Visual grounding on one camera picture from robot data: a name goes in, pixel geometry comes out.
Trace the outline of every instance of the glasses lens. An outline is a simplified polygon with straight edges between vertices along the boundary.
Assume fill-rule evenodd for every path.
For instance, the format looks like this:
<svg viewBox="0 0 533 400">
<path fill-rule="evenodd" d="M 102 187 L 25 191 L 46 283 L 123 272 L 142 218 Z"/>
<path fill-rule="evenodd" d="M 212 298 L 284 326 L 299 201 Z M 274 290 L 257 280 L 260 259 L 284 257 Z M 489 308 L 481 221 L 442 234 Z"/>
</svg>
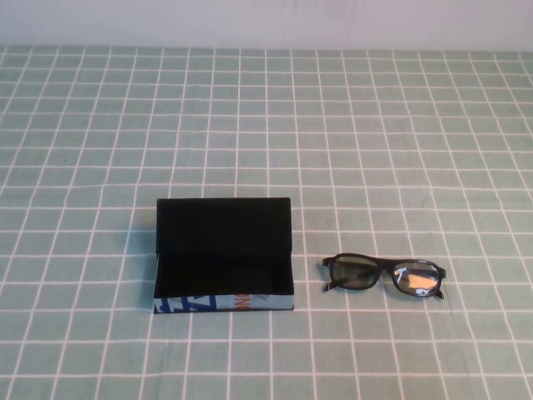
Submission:
<svg viewBox="0 0 533 400">
<path fill-rule="evenodd" d="M 363 289 L 376 280 L 377 265 L 365 258 L 339 257 L 331 268 L 333 280 L 345 289 Z"/>
<path fill-rule="evenodd" d="M 404 292 L 414 296 L 425 296 L 436 289 L 439 272 L 430 264 L 405 262 L 396 265 L 392 279 Z"/>
</svg>

